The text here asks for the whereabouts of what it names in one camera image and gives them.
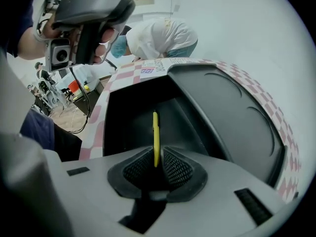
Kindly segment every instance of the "person bending over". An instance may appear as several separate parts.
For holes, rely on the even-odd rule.
[[[121,35],[112,44],[115,58],[135,55],[143,60],[164,57],[189,57],[198,43],[198,35],[177,19],[159,18],[144,21]]]

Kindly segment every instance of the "white t-shirt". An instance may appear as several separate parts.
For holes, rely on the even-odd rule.
[[[126,34],[131,53],[142,59],[156,59],[170,50],[193,45],[198,35],[178,19],[159,18],[144,21]]]

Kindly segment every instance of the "orange object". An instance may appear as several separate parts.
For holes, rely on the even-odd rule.
[[[74,80],[72,83],[70,83],[68,85],[68,88],[69,90],[72,92],[72,93],[75,93],[77,90],[79,90],[79,86],[78,86],[78,83],[76,82],[76,80]]]

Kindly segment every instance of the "floor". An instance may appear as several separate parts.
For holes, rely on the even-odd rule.
[[[105,87],[110,78],[101,80],[102,85]],[[63,106],[59,104],[56,108],[53,109],[51,118],[54,120],[55,124],[60,126],[66,131],[75,131],[80,128],[85,123],[86,115],[83,114],[73,103],[63,110]],[[80,139],[84,138],[85,130],[81,133],[75,134]]]

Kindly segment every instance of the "hand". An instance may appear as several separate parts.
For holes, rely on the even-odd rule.
[[[51,25],[53,24],[55,19],[55,14],[53,14],[50,19],[47,21],[47,23],[44,25],[43,28],[43,35],[46,38],[57,38],[61,35],[61,31],[60,30],[54,30],[52,29]],[[69,36],[69,40],[70,40],[70,45],[72,47],[72,53],[76,53],[77,52],[77,43],[80,39],[80,30],[81,29],[74,29],[72,30],[70,36]],[[108,42],[112,35],[114,34],[114,30],[113,29],[107,29],[104,34],[102,35],[102,43],[106,43]],[[104,55],[106,52],[106,48],[104,45],[99,45],[96,49],[95,49],[95,57],[94,57],[94,62],[95,63],[99,63],[101,62],[101,57],[102,55]]]

